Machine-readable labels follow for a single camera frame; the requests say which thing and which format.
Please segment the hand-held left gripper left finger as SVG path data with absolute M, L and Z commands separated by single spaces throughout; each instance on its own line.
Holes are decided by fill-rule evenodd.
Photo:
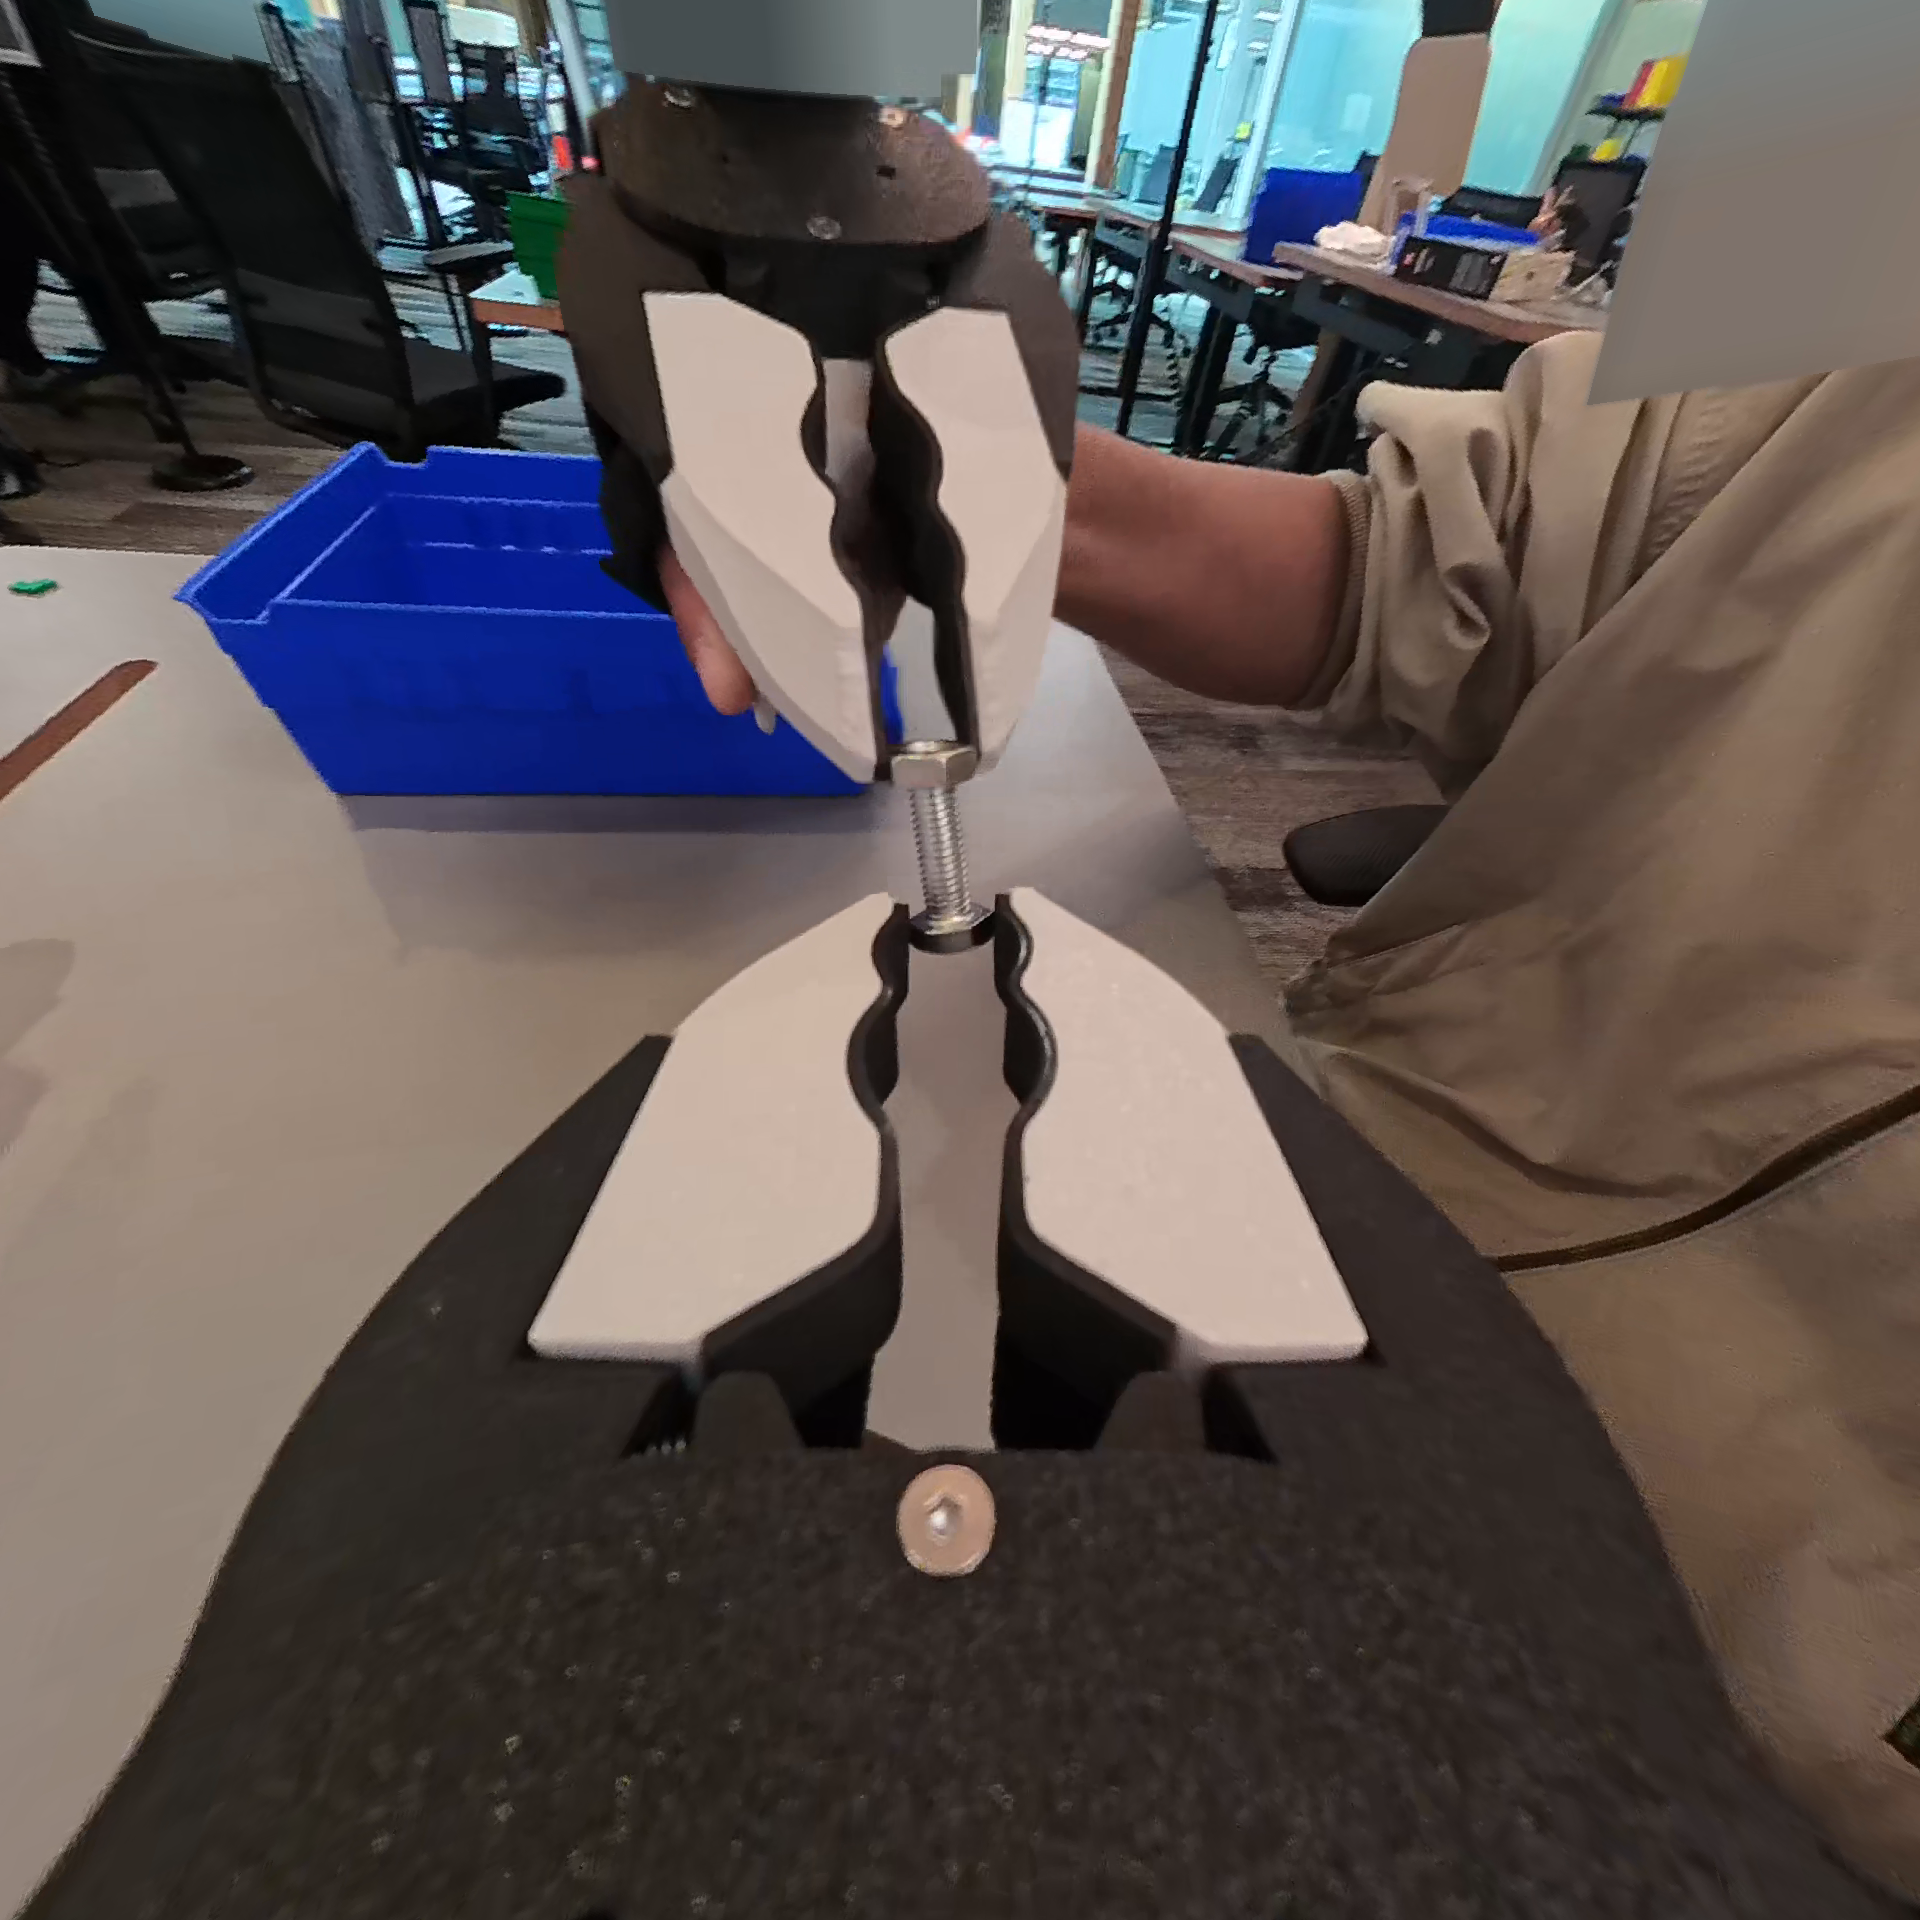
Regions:
M 909 914 L 854 901 L 669 1043 L 531 1325 L 542 1360 L 642 1363 L 703 1394 L 767 1375 L 805 1435 L 863 1435 L 904 1303 Z

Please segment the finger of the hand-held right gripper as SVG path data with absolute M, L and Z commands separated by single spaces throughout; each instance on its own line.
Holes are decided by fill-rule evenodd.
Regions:
M 760 698 L 854 782 L 880 780 L 883 663 L 904 596 L 847 549 L 807 421 L 810 341 L 714 293 L 642 296 L 664 411 L 666 531 Z
M 949 717 L 999 759 L 1041 680 L 1069 507 L 1013 322 L 942 307 L 901 327 L 883 347 L 883 422 Z

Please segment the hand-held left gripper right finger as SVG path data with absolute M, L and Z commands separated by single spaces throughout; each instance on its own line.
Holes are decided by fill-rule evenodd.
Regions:
M 1104 1426 L 1151 1373 L 1352 1363 L 1369 1334 L 1234 1032 L 1046 894 L 994 914 L 993 1426 Z

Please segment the silver bolt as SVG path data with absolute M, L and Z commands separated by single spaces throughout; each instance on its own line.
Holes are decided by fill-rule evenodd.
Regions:
M 968 952 L 993 936 L 993 909 L 975 901 L 968 836 L 951 788 L 909 788 L 925 904 L 910 918 L 927 952 Z

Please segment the blue storage bin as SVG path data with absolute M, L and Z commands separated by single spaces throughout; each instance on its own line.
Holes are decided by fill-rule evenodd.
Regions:
M 800 731 L 710 706 L 605 572 L 590 454 L 378 446 L 178 592 L 343 797 L 847 799 Z
M 1277 246 L 1310 246 L 1322 228 L 1354 224 L 1373 176 L 1373 158 L 1345 173 L 1270 167 L 1248 212 L 1241 258 L 1271 269 Z

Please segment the person's right forearm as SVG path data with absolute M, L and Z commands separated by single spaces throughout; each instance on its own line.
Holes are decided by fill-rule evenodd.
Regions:
M 1363 578 L 1361 483 L 1074 429 L 1055 614 L 1192 695 L 1305 710 Z

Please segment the person's right hand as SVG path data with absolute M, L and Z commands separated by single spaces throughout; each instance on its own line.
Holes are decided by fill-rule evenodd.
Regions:
M 658 556 L 658 580 L 666 607 L 679 629 L 682 648 L 710 706 L 727 717 L 754 712 L 760 691 L 747 666 L 726 637 L 717 614 L 670 547 Z

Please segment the black light stand pole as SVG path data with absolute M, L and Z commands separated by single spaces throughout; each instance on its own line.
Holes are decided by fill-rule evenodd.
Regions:
M 1179 133 L 1174 147 L 1174 158 L 1169 162 L 1169 173 L 1165 181 L 1160 205 L 1155 211 L 1152 224 L 1146 231 L 1143 253 L 1137 262 L 1137 294 L 1130 312 L 1126 347 L 1120 355 L 1120 374 L 1115 389 L 1118 414 L 1113 431 L 1122 440 L 1133 437 L 1133 421 L 1137 411 L 1138 382 L 1146 362 L 1149 332 L 1152 322 L 1155 301 L 1161 288 L 1171 234 L 1178 222 L 1179 191 L 1185 183 L 1189 150 L 1194 144 L 1194 123 L 1198 117 L 1200 96 L 1214 55 L 1218 6 L 1218 3 L 1205 3 L 1205 11 L 1194 40 L 1194 62 L 1185 93 Z

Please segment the black office chair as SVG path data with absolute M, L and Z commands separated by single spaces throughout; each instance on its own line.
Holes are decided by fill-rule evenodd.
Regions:
M 1283 862 L 1317 904 L 1361 908 L 1427 846 L 1449 816 L 1448 804 L 1365 806 L 1286 835 Z
M 504 416 L 565 395 L 483 343 L 407 334 L 378 253 L 327 181 L 271 69 L 78 36 L 80 59 L 152 144 L 223 267 L 258 410 L 336 446 L 416 462 L 493 448 Z

